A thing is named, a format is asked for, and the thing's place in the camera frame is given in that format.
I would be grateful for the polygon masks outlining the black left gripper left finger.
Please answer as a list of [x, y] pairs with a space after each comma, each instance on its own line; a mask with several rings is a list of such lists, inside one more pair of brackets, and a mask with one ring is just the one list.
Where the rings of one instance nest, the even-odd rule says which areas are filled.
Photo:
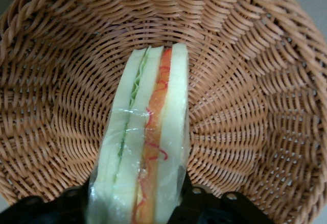
[[28, 196], [1, 212], [1, 223], [86, 223], [87, 187], [72, 187], [44, 202]]

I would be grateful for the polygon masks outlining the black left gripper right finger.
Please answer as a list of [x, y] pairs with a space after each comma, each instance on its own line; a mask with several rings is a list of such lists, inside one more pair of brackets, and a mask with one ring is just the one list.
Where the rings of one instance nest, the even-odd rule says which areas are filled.
[[269, 223], [270, 218], [252, 201], [239, 192], [226, 192], [216, 197], [201, 185], [193, 185], [185, 176], [179, 223]]

